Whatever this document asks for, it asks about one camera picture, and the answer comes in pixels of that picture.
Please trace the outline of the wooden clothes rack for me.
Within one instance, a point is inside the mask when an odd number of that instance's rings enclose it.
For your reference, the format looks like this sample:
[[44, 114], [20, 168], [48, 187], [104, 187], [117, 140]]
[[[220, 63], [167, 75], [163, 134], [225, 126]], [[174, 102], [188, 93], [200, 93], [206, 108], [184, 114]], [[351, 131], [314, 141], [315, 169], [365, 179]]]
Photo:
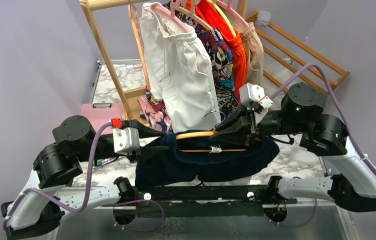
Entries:
[[[157, 0], [80, 0], [79, 1], [81, 9], [91, 29], [92, 35], [102, 55], [103, 62], [107, 66], [108, 71], [111, 75], [111, 79], [117, 90], [117, 93], [119, 97], [121, 98], [122, 106], [123, 106], [123, 117], [125, 117], [125, 119], [130, 119], [130, 120], [136, 119], [144, 125], [146, 125], [148, 122], [145, 119], [142, 119], [140, 117], [141, 108], [138, 104], [137, 99], [138, 97], [144, 95], [147, 92], [146, 87], [145, 86], [138, 87], [138, 88], [130, 89], [127, 91], [123, 91], [118, 75], [114, 69], [114, 62], [110, 58], [110, 54], [107, 50], [105, 41], [99, 30], [93, 11], [109, 9], [109, 8], [114, 8], [114, 7], [119, 7], [119, 6], [128, 6], [129, 4], [152, 2], [152, 1], [157, 2]], [[248, 0], [237, 0], [236, 11], [243, 18], [245, 18], [246, 16], [248, 2], [249, 2]]]

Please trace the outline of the orange wooden hanger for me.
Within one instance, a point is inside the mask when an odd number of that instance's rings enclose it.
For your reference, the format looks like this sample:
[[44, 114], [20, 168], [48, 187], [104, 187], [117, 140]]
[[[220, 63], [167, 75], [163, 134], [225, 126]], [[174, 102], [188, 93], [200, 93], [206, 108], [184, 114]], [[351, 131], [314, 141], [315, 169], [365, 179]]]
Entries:
[[214, 128], [179, 133], [175, 136], [175, 142], [175, 151], [179, 154], [238, 154], [247, 152], [250, 147], [218, 141]]

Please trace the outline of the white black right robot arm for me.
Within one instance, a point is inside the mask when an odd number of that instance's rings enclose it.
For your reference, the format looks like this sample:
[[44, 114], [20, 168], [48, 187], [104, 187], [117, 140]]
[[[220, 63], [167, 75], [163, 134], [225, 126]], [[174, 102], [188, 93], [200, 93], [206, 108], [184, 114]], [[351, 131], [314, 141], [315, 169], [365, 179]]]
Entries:
[[301, 147], [339, 171], [312, 179], [272, 176], [265, 199], [272, 204], [294, 198], [324, 199], [351, 212], [376, 212], [376, 171], [355, 150], [345, 123], [323, 113], [326, 94], [296, 83], [283, 97], [280, 110], [269, 110], [270, 99], [261, 92], [258, 85], [242, 86], [241, 106], [217, 125], [211, 140], [250, 146], [257, 138], [300, 134]]

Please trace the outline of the navy blue shorts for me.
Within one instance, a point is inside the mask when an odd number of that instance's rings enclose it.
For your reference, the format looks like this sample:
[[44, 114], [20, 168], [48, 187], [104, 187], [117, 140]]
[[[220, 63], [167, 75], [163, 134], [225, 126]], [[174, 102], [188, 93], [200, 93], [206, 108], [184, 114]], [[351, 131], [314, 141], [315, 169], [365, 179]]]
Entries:
[[148, 147], [165, 146], [150, 159], [139, 161], [135, 170], [135, 186], [149, 188], [174, 183], [228, 182], [250, 177], [268, 165], [280, 153], [274, 140], [262, 137], [243, 150], [242, 146], [208, 137], [177, 140], [175, 133], [161, 136]]

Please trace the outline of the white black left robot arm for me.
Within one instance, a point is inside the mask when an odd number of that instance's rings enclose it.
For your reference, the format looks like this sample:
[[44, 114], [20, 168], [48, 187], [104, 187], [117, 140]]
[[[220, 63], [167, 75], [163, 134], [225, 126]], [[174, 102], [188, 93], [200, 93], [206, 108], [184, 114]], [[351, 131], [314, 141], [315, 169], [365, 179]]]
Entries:
[[1, 205], [3, 229], [10, 240], [45, 235], [88, 209], [133, 206], [136, 192], [125, 177], [92, 187], [94, 163], [121, 156], [143, 162], [168, 150], [167, 146], [140, 146], [140, 139], [163, 133], [135, 119], [113, 118], [95, 130], [86, 117], [74, 115], [52, 133], [55, 142], [38, 154], [18, 197]]

